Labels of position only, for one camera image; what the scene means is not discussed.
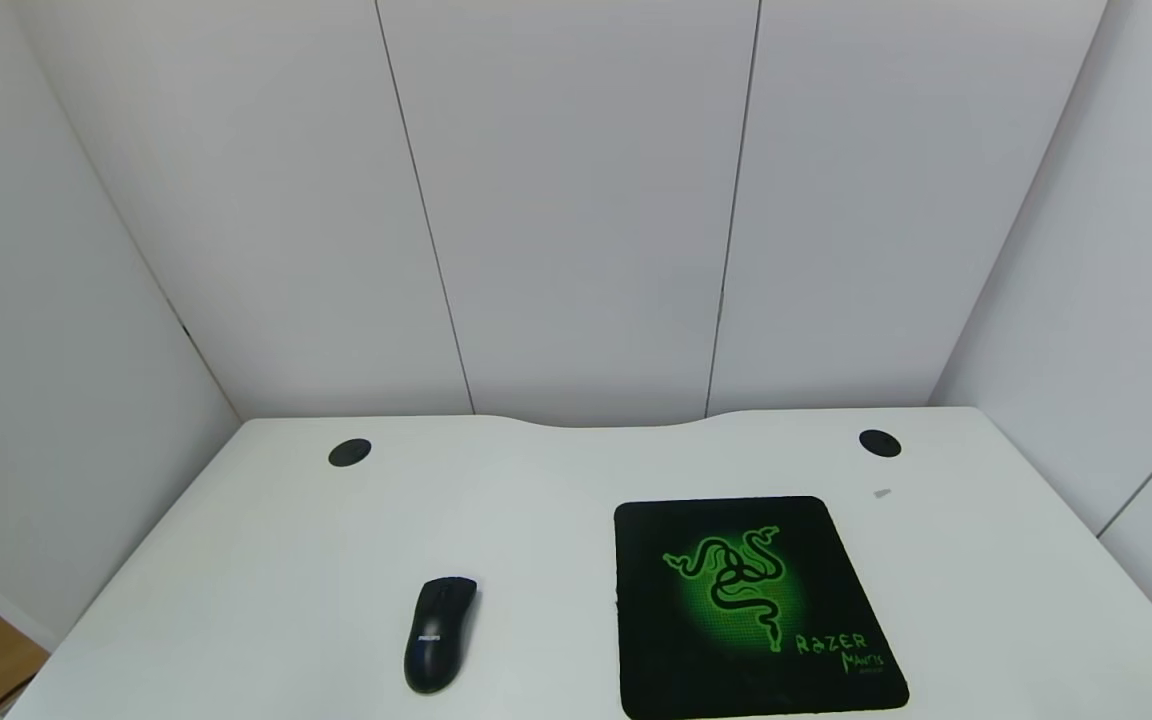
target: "wall panel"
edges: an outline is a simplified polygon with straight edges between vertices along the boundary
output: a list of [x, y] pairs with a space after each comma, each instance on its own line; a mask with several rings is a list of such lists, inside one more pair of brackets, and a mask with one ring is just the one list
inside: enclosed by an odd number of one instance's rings
[[385, 0], [480, 414], [704, 414], [755, 0]]
[[470, 410], [372, 3], [15, 5], [240, 414]]
[[710, 412], [919, 406], [1104, 0], [764, 0]]

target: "green snake logo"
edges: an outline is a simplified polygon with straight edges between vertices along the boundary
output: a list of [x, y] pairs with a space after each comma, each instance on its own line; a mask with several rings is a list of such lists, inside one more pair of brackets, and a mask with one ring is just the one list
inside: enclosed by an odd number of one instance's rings
[[685, 579], [699, 578], [708, 562], [708, 570], [714, 574], [708, 585], [708, 600], [718, 609], [761, 609], [756, 620], [767, 630], [772, 652], [781, 652], [781, 626], [776, 621], [781, 607], [760, 592], [758, 583], [780, 578], [785, 574], [785, 564], [767, 551], [772, 536], [778, 532], [781, 528], [768, 525], [748, 530], [741, 536], [741, 547], [733, 547], [723, 538], [710, 537], [696, 546], [691, 556], [664, 553], [666, 564]]

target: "white desk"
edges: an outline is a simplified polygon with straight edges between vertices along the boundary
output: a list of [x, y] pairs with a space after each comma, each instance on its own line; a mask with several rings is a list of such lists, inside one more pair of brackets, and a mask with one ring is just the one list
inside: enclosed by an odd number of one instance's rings
[[[870, 455], [864, 429], [904, 452]], [[329, 465], [353, 437], [371, 455]], [[908, 706], [850, 717], [1152, 720], [1152, 606], [968, 409], [251, 420], [10, 720], [616, 719], [613, 510], [776, 495], [827, 503], [908, 679]], [[452, 574], [482, 590], [465, 666], [417, 696], [416, 594]]]

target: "computer mouse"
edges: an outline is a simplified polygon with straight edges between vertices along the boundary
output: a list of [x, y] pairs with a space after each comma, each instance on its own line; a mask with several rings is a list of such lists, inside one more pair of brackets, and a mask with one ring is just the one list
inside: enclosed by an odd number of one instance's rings
[[461, 672], [465, 615], [477, 589], [479, 584], [469, 578], [431, 579], [420, 589], [403, 657], [403, 673], [414, 691], [438, 692]]

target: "black mouse pad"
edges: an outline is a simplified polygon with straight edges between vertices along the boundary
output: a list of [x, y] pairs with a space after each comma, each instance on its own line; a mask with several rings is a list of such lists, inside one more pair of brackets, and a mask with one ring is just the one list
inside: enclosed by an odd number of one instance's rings
[[635, 720], [909, 702], [818, 498], [622, 505], [616, 583], [621, 705]]

